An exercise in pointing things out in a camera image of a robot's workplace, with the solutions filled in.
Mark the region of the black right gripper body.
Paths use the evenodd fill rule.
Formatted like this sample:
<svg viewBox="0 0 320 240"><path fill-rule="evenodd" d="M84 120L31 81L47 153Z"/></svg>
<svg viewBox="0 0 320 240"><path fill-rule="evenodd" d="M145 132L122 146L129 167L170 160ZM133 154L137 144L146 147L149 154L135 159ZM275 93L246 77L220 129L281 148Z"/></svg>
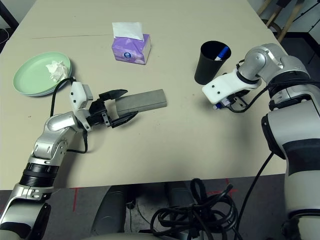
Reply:
<svg viewBox="0 0 320 240"><path fill-rule="evenodd" d="M227 108L230 111L239 112L245 110L248 107L248 103L243 99L250 91L241 90L233 93L220 101L222 108Z"/></svg>

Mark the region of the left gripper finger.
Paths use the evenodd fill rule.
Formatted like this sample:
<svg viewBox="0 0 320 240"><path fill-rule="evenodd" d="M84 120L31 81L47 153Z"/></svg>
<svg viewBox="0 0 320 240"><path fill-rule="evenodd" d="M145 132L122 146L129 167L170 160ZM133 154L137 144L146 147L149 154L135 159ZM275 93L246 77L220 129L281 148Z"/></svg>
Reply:
<svg viewBox="0 0 320 240"><path fill-rule="evenodd" d="M119 127L127 122L129 122L131 119L133 119L139 112L138 111L133 111L133 112L127 112L124 115L121 115L117 119L111 120L110 121L110 126L112 128Z"/></svg>
<svg viewBox="0 0 320 240"><path fill-rule="evenodd" d="M99 98L102 101L115 100L120 98L122 95L126 94L127 92L128 91L126 89L110 90L110 91L99 94Z"/></svg>

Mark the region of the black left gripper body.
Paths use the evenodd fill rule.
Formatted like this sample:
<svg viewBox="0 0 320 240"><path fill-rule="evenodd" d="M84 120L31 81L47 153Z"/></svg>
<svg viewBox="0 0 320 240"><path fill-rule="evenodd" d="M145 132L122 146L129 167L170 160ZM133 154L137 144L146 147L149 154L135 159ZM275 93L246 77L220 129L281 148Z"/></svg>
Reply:
<svg viewBox="0 0 320 240"><path fill-rule="evenodd" d="M89 116L86 118L88 124L93 127L105 124L107 127L116 128L116 121L108 115L105 102L100 98L93 101L89 107Z"/></svg>

